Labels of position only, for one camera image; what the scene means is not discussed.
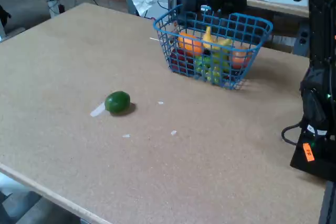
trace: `orange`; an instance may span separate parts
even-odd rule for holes
[[[188,39],[179,36],[178,43],[180,48],[185,49],[186,51],[192,53],[195,56],[202,54],[203,52],[202,43],[196,41],[198,40],[197,37],[190,34],[186,34],[185,32],[181,32],[180,35],[190,38]]]

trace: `floor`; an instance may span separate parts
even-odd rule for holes
[[[100,6],[127,12],[126,3],[114,3],[108,0],[96,0]],[[84,2],[92,0],[61,0],[65,9],[71,9]],[[0,5],[11,14],[5,26],[6,33],[24,27],[30,29],[50,19],[46,0],[0,0]],[[27,193],[12,194],[3,205],[8,213],[14,211],[18,203]],[[79,224],[79,219],[68,211],[56,206],[45,198],[41,198],[17,224]]]
[[[93,3],[92,0],[60,0],[60,2],[66,10],[84,2]],[[103,7],[121,12],[128,11],[126,2],[118,3],[109,0],[96,0],[96,2]],[[50,18],[46,0],[0,0],[0,5],[12,16],[5,26],[7,33],[21,27],[32,28]]]

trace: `table edge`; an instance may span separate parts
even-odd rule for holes
[[[88,210],[80,207],[79,205],[73,203],[72,201],[60,196],[59,194],[53,192],[52,190],[36,183],[32,179],[24,176],[23,174],[9,168],[8,166],[0,163],[0,172],[7,175],[8,177],[14,179],[15,181],[27,186],[32,191],[40,194],[42,197],[50,200],[51,202],[63,207],[69,212],[77,215],[78,217],[94,223],[99,224],[111,224],[110,222],[98,217],[97,215],[89,212]]]

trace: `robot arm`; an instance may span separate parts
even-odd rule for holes
[[[301,135],[291,161],[292,167],[334,182],[335,7],[336,0],[309,0],[310,65],[300,87],[303,101]],[[308,159],[305,146],[311,148],[313,159]]]

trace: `lime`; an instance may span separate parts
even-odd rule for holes
[[[130,95],[124,91],[117,91],[105,99],[105,109],[111,113],[120,113],[130,107]]]

